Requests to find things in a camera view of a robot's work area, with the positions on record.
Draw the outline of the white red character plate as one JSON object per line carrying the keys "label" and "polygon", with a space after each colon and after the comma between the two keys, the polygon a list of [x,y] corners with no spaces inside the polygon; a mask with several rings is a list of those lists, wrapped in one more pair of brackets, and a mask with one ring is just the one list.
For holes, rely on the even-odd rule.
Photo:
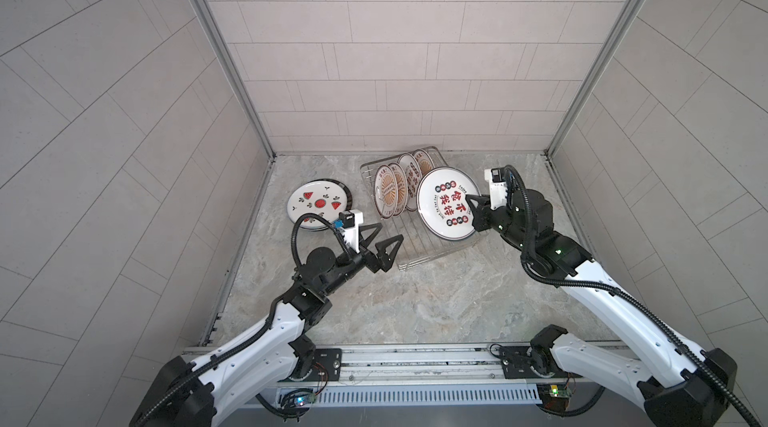
{"label": "white red character plate", "polygon": [[420,181],[417,211],[427,229],[447,241],[462,241],[475,233],[468,195],[477,196],[475,182],[461,170],[437,167]]}

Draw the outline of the white watermelon plate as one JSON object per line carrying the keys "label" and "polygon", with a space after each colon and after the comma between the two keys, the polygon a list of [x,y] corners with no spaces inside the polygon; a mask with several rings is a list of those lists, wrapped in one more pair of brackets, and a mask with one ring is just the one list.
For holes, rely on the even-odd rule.
{"label": "white watermelon plate", "polygon": [[317,214],[315,206],[320,207],[324,204],[323,200],[317,200],[319,197],[318,180],[310,181],[298,187],[289,196],[286,211],[292,223],[296,223],[303,214]]}

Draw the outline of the dark striped rim plate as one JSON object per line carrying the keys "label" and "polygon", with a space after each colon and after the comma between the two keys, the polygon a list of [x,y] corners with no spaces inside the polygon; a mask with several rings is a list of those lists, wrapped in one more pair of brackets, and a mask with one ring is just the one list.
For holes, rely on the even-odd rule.
{"label": "dark striped rim plate", "polygon": [[315,206],[316,213],[333,223],[343,211],[348,211],[353,206],[351,190],[342,182],[334,179],[319,179],[319,197],[324,204]]}

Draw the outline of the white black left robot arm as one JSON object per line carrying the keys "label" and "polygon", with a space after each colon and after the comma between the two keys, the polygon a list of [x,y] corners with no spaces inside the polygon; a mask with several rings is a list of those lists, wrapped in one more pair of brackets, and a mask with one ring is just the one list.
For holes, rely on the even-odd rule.
{"label": "white black left robot arm", "polygon": [[132,426],[218,426],[270,385],[305,376],[315,345],[307,337],[330,310],[330,295],[362,269],[389,271],[403,236],[378,241],[379,223],[361,225],[352,211],[323,220],[341,248],[318,247],[299,255],[294,224],[290,251],[293,283],[270,304],[265,318],[232,341],[191,361],[177,356],[159,371]]}

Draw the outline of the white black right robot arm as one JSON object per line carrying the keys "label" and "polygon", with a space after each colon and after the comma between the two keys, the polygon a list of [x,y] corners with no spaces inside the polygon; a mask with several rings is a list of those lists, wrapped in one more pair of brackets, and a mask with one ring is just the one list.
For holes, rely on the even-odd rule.
{"label": "white black right robot arm", "polygon": [[713,426],[728,409],[758,420],[735,395],[737,364],[676,332],[615,282],[578,242],[553,228],[552,206],[519,183],[495,183],[465,198],[464,221],[494,230],[519,250],[534,281],[563,289],[605,323],[635,354],[623,357],[548,326],[531,341],[536,366],[586,377],[639,406],[656,426]]}

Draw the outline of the front orange sunburst plate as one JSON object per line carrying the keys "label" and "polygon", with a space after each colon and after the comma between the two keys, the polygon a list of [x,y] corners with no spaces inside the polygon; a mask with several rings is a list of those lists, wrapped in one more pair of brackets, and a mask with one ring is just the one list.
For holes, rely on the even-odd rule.
{"label": "front orange sunburst plate", "polygon": [[374,177],[374,202],[380,216],[391,218],[398,203],[398,186],[394,172],[389,166],[380,166]]}

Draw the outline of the orange sunburst plate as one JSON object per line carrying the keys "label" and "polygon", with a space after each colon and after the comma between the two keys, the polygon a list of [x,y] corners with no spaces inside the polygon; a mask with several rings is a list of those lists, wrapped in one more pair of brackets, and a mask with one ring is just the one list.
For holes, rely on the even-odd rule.
{"label": "orange sunburst plate", "polygon": [[396,181],[397,201],[394,215],[398,216],[406,210],[409,200],[407,180],[404,170],[397,162],[389,164],[388,167],[393,172]]}
{"label": "orange sunburst plate", "polygon": [[398,203],[398,186],[394,172],[389,166],[380,166],[374,177],[374,202],[380,216],[391,218]]}

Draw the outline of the left green circuit board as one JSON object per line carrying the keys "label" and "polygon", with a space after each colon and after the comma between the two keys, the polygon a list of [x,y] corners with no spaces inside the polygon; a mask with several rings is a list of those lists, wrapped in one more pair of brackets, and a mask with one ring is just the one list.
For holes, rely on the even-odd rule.
{"label": "left green circuit board", "polygon": [[288,392],[281,398],[281,408],[286,411],[299,411],[308,409],[315,403],[316,392],[312,389],[297,389]]}

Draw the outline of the green circuit board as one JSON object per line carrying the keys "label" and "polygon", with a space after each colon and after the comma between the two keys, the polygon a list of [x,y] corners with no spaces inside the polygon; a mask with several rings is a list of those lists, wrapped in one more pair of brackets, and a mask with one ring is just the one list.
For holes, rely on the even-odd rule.
{"label": "green circuit board", "polygon": [[316,392],[312,389],[297,389],[288,392],[281,398],[281,408],[286,411],[299,411],[308,409],[315,403]]}
{"label": "green circuit board", "polygon": [[566,412],[573,396],[572,389],[566,384],[538,384],[537,391],[540,398],[538,407],[542,410],[550,410],[556,413]]}

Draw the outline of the right green circuit board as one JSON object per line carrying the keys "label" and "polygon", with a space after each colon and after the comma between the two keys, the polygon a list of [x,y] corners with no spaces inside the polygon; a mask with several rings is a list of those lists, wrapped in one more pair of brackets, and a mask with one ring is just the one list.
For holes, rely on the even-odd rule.
{"label": "right green circuit board", "polygon": [[540,398],[538,407],[542,410],[550,410],[556,413],[566,412],[573,396],[572,389],[566,384],[538,384],[537,391]]}

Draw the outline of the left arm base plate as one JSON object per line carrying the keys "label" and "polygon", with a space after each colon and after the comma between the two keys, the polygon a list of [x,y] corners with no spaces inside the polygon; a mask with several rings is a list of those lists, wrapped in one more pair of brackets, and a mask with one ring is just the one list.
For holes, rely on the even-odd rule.
{"label": "left arm base plate", "polygon": [[342,350],[315,349],[299,358],[290,379],[294,382],[336,382],[340,378]]}

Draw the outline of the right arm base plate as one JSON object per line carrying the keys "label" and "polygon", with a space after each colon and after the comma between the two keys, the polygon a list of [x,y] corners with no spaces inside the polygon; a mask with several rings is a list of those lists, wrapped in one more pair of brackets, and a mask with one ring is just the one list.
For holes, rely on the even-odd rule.
{"label": "right arm base plate", "polygon": [[500,362],[506,379],[566,379],[570,376],[552,360],[535,353],[529,345],[494,344],[489,352]]}

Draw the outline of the aluminium front rail frame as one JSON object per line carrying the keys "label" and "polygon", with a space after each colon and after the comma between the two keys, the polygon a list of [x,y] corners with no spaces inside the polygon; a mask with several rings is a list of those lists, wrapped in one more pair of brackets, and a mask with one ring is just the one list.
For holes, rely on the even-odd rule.
{"label": "aluminium front rail frame", "polygon": [[[628,357],[626,347],[617,343],[585,343],[634,359]],[[583,378],[603,388],[573,373],[566,379],[506,379],[500,362],[489,352],[491,346],[368,345],[338,348],[342,350],[338,381],[294,382],[289,377],[265,388],[244,405],[259,404],[280,417],[298,419],[313,407],[538,406],[538,384],[566,384],[570,387],[570,380],[575,378]],[[299,411],[283,410],[281,398],[302,388],[316,392],[315,403]]]}

